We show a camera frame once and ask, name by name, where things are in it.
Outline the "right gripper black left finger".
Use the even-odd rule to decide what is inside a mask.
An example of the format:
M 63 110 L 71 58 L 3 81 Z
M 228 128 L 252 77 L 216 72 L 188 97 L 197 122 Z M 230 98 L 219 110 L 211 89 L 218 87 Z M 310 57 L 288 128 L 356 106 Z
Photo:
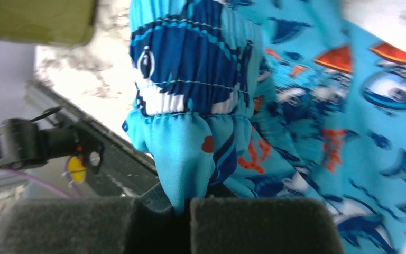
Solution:
M 160 184 L 133 199 L 124 253 L 159 253 L 172 220 L 173 207 Z

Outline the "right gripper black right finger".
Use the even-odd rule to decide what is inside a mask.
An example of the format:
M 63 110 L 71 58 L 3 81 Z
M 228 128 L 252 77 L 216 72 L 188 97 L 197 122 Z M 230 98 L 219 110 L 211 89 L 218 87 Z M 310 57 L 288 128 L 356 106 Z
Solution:
M 210 186 L 203 199 L 190 202 L 190 252 L 234 253 L 235 225 L 229 201 L 236 196 L 223 184 Z

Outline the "blue shark print shorts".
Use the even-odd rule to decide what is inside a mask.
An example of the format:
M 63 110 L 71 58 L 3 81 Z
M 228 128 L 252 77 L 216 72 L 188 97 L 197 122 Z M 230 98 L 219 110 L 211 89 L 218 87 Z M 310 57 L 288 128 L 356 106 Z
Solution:
M 341 1 L 132 1 L 133 108 L 177 213 L 223 184 L 307 197 L 347 253 L 406 253 L 406 52 Z

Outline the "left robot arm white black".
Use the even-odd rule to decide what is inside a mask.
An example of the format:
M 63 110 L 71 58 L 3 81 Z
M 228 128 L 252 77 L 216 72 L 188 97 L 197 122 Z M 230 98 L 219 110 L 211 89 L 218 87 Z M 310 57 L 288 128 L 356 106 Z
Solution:
M 49 108 L 31 120 L 11 118 L 0 124 L 0 169 L 37 168 L 51 159 L 76 156 L 85 169 L 96 174 L 103 149 L 86 122 L 71 119 L 61 107 Z

